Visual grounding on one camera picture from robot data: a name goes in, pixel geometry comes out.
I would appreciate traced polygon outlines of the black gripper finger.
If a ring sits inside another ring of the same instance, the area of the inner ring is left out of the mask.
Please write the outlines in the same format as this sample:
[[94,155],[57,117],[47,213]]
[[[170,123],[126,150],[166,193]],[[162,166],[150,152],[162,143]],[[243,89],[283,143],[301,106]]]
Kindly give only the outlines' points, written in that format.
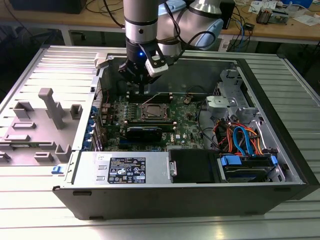
[[118,68],[119,74],[126,82],[138,85],[138,93],[143,94],[143,66],[127,59]]
[[145,85],[153,84],[161,76],[151,77],[149,74],[141,75],[141,94],[144,95]]

